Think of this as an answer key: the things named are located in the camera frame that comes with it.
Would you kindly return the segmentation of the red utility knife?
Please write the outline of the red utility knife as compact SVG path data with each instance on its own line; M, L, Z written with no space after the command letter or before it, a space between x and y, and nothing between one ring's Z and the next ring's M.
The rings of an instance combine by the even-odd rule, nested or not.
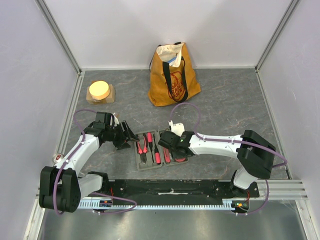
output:
M170 152L167 148L163 148L164 160L166 163L171 162Z

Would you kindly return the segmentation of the red black pliers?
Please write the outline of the red black pliers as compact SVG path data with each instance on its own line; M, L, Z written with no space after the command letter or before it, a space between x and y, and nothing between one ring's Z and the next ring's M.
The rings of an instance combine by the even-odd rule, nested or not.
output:
M137 153L140 156L140 160L143 164L147 163L147 152L148 152L148 141L147 135L145 133L142 134L143 136L143 147L139 142L136 142Z

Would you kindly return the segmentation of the red tape measure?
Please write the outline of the red tape measure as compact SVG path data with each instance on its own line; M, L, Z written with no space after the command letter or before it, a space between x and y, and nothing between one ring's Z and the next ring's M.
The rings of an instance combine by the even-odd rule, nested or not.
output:
M184 157L184 158L175 158L174 161L177 162L177 163L183 163L183 162L186 162L188 160L187 157Z

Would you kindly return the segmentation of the red phillips screwdriver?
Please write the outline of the red phillips screwdriver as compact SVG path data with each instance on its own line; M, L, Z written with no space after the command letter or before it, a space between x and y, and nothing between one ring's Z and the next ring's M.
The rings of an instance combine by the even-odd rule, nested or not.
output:
M161 161L161 157L160 157L160 153L159 153L159 149L158 149L158 145L156 143L156 138L155 135L153 135L153 142L154 142L154 156L155 156L155 162L157 165L160 165L162 163Z

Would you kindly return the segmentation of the grey plastic tool case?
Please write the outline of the grey plastic tool case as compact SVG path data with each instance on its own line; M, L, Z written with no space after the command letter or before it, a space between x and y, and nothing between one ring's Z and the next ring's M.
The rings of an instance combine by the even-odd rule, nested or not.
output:
M170 163L166 163L165 162L165 157L164 157L164 151L162 146L159 145L159 140L160 140L160 134L163 133L164 131L168 131L169 129L162 129L162 130L150 130L147 132L140 132L138 134L136 134L136 136L139 138L139 143L141 145L141 147L143 147L144 145L144 141L143 141L143 133L145 133L147 135L148 132L151 132L152 134L152 143L153 143L153 147L152 147L152 154L153 154L153 159L154 161L152 161L152 156L151 156L151 152L150 152L150 148L149 145L147 143L147 153L146 153L146 157L147 157L147 162L146 164L143 164L141 162L140 159L140 155L137 153L137 147L136 147L136 142L134 145L134 149L135 149L135 161L136 161L136 166L137 166L137 170L138 171L146 171L146 170L152 170L152 169L158 169L161 168L162 166L175 166L175 165L181 165L184 163L187 163L189 161L189 159L187 159L187 161L185 162L175 162L175 158L172 157L171 153L170 153L170 159L171 162ZM154 144L154 137L153 135L155 135L155 140L156 140L156 144L159 150L159 154L160 154L160 158L161 158L161 164L157 164L156 163L156 158L155 158L155 144Z

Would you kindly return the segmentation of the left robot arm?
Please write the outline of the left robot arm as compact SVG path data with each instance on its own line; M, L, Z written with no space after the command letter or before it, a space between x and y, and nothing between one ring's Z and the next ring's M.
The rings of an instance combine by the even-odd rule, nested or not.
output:
M45 166L40 173L39 206L61 215L73 213L80 201L90 194L106 196L111 192L106 173L91 171L84 177L79 173L104 143L112 143L116 150L130 148L130 142L139 138L127 122L119 121L113 113L95 113L95 120L80 130L81 135L73 148L54 166Z

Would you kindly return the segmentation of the red flathead screwdriver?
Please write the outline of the red flathead screwdriver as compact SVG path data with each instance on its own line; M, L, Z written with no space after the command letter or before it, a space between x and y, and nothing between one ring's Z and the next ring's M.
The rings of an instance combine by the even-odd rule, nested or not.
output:
M148 132L147 133L147 142L148 142L148 146L149 146L149 149L150 149L150 153L151 153L151 158L152 158L152 161L154 162L154 157L153 157L153 138L152 138L152 134L151 132Z

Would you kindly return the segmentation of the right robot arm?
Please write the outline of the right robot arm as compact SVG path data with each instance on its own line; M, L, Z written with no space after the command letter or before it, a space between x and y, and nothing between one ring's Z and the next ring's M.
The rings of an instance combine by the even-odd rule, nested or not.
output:
M271 177L276 150L253 130L234 136L203 135L193 131L178 135L169 130L160 134L158 144L168 149L175 159L215 155L239 160L241 168L235 171L229 184L229 191L235 197L242 196L256 180Z

